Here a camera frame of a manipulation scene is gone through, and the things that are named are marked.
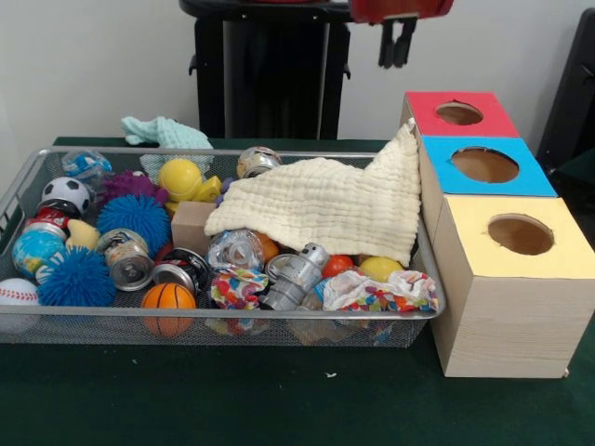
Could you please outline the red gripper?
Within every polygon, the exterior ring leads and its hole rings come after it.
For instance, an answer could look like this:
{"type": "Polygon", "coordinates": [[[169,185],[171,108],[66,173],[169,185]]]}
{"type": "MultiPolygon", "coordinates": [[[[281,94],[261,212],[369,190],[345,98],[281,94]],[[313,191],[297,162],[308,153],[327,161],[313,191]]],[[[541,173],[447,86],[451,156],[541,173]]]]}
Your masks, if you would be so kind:
{"type": "Polygon", "coordinates": [[[378,65],[384,69],[402,68],[407,64],[417,19],[445,16],[454,0],[351,0],[350,15],[356,22],[381,23],[378,65]],[[402,19],[402,31],[395,44],[394,21],[402,19]]]}

